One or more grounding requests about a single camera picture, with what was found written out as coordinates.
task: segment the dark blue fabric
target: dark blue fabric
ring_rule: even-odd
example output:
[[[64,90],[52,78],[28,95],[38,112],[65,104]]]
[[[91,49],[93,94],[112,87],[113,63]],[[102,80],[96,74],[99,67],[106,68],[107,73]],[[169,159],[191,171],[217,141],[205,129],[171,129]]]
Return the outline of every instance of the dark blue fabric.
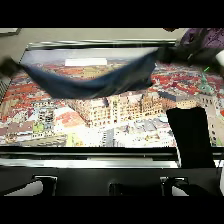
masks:
[[[150,87],[155,62],[156,52],[152,52],[94,80],[77,81],[32,66],[22,66],[52,98],[94,99]]]

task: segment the purple patterned fabric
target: purple patterned fabric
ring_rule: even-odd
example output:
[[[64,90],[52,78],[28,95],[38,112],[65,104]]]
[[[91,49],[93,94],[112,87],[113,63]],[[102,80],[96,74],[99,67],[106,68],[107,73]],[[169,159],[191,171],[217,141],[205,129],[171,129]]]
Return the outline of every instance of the purple patterned fabric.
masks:
[[[205,36],[202,46],[211,48],[224,48],[224,28],[190,28],[183,38],[181,39],[181,45],[188,45],[196,36],[196,33],[207,29],[208,33]]]

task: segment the printed city image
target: printed city image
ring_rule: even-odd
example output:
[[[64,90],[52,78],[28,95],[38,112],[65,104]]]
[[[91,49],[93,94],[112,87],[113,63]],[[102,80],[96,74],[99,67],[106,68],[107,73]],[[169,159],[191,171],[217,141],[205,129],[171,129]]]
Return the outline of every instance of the printed city image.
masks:
[[[33,64],[72,79],[93,79],[128,63],[105,66]],[[224,145],[224,81],[199,69],[157,64],[154,85],[94,100],[52,99],[21,72],[0,106],[0,144],[24,147],[175,147],[166,117],[175,107],[203,107],[212,146]]]

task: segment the floor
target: floor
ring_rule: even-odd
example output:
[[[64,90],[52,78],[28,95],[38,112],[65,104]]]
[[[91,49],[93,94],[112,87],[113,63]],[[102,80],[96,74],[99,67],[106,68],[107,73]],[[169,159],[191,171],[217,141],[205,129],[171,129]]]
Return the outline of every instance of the floor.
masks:
[[[23,28],[19,35],[0,37],[0,57],[20,60],[29,43],[94,39],[177,39],[180,28],[172,33],[162,28]]]

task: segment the white rectangle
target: white rectangle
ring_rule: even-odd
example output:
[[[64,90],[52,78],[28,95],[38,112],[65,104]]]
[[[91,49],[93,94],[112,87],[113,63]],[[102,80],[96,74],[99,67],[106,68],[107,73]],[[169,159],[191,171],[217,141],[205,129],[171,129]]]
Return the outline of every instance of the white rectangle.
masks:
[[[65,66],[92,66],[92,65],[107,65],[106,58],[79,58],[66,59]]]

